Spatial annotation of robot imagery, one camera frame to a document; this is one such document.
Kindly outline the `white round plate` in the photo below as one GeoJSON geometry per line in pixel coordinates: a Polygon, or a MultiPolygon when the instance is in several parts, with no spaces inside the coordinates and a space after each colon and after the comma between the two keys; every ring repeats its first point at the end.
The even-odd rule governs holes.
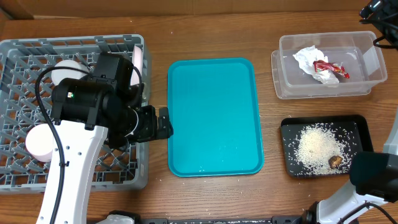
{"type": "Polygon", "coordinates": [[[139,72],[133,70],[130,80],[130,85],[139,84],[139,80],[142,79],[142,64],[143,64],[143,52],[140,47],[134,46],[132,53],[132,64],[134,68],[137,68],[139,72]]]}

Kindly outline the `red snack wrapper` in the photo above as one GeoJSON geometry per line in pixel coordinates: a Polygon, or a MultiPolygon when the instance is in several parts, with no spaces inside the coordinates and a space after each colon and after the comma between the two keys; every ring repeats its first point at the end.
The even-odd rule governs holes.
{"type": "Polygon", "coordinates": [[[338,73],[345,78],[350,78],[350,75],[348,72],[346,72],[344,66],[338,65],[337,63],[329,63],[329,62],[325,62],[323,60],[317,60],[317,61],[313,62],[313,66],[314,66],[315,72],[322,72],[322,71],[328,70],[328,71],[338,73]]]}

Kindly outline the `white napkin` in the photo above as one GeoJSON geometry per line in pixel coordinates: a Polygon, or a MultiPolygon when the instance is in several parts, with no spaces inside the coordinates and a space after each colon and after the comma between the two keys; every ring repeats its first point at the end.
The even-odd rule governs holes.
{"type": "Polygon", "coordinates": [[[306,74],[309,74],[316,81],[322,84],[337,84],[339,80],[329,70],[317,72],[315,70],[314,62],[322,60],[328,62],[328,57],[324,55],[321,50],[318,50],[314,45],[299,50],[296,54],[293,54],[294,59],[298,61],[299,68],[302,69],[306,74]]]}

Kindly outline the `pale green bowl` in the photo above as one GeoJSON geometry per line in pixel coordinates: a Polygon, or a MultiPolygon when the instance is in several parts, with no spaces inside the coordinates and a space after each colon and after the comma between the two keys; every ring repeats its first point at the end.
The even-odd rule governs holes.
{"type": "Polygon", "coordinates": [[[57,67],[68,67],[68,69],[57,69],[51,71],[52,83],[57,86],[65,78],[81,79],[89,72],[88,68],[74,60],[63,60],[55,65],[57,67]]]}

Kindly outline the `pink bowl with scraps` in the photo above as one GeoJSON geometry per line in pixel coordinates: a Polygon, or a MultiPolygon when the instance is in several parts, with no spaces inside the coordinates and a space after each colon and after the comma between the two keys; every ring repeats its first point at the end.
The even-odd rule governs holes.
{"type": "Polygon", "coordinates": [[[53,133],[48,124],[39,124],[27,133],[25,146],[27,151],[38,161],[50,162],[55,149],[53,142],[53,133]]]}

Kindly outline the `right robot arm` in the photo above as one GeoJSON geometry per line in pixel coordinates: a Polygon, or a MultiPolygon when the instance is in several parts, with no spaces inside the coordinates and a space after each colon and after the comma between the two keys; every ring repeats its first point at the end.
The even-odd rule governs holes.
{"type": "MultiPolygon", "coordinates": [[[[370,1],[360,11],[362,24],[372,24],[382,34],[373,41],[380,49],[397,49],[397,0],[370,1]]],[[[382,206],[397,201],[397,120],[383,151],[361,152],[351,165],[349,181],[328,199],[314,202],[291,223],[357,223],[372,208],[396,224],[382,206]]]]}

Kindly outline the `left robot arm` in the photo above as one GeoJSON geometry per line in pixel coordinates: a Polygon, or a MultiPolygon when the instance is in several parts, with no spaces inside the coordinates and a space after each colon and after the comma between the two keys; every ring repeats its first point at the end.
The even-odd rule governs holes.
{"type": "Polygon", "coordinates": [[[39,86],[52,67],[40,73],[35,96],[55,145],[38,223],[84,223],[98,154],[108,134],[124,142],[167,139],[173,134],[166,108],[132,109],[111,83],[64,78],[52,93],[52,112],[42,102],[39,86]]]}

